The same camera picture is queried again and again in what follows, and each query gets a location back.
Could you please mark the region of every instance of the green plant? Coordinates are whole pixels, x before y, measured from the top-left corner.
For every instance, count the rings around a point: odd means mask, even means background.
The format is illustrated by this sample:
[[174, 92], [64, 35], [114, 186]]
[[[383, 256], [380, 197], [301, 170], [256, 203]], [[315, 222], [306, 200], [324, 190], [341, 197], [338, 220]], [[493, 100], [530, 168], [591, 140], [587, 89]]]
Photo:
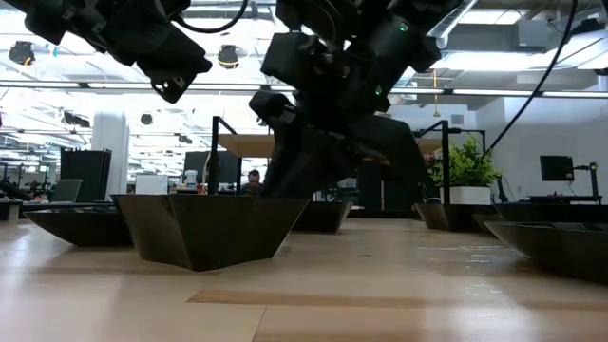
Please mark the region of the green plant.
[[[444, 181], [443, 165], [438, 163], [428, 170], [433, 182], [441, 186]], [[488, 187], [501, 176], [492, 164], [492, 153], [484, 156], [479, 142], [468, 137], [462, 147], [449, 149], [450, 186]]]

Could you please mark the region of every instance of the white planter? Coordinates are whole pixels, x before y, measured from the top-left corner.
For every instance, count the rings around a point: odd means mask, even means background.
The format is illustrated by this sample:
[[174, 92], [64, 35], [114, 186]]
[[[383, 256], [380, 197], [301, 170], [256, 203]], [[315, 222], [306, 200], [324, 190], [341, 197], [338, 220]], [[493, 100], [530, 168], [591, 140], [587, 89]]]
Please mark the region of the white planter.
[[[490, 205], [491, 190], [488, 187], [458, 186], [449, 188], [450, 204]], [[444, 202], [444, 189], [441, 188], [441, 202]]]

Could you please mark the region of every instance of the chair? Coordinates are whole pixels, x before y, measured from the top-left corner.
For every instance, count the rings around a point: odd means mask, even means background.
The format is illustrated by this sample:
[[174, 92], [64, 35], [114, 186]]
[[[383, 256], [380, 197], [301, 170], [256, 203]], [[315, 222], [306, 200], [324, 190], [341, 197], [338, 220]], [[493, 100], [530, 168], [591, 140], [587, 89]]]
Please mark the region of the chair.
[[78, 197], [80, 186], [83, 180], [59, 180], [55, 191], [50, 200], [51, 203], [55, 202], [70, 202], [74, 203]]

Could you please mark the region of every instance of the computer monitor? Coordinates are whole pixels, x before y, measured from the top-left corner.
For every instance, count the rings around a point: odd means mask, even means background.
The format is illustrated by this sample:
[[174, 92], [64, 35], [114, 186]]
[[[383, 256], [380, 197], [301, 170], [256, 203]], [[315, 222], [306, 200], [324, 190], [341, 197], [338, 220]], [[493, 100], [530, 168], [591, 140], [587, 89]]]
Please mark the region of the computer monitor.
[[542, 181], [573, 181], [572, 157], [541, 156]]

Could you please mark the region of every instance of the potted plant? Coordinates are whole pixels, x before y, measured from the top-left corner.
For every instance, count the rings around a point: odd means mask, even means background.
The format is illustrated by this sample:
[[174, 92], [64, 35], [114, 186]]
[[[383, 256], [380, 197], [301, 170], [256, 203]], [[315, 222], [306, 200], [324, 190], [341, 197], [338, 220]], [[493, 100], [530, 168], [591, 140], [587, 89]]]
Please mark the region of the potted plant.
[[[433, 183], [444, 197], [443, 164], [429, 169]], [[449, 150], [449, 185], [451, 204], [490, 205], [490, 185], [501, 176], [492, 164], [492, 153], [484, 155], [479, 142], [468, 137], [463, 146]]]

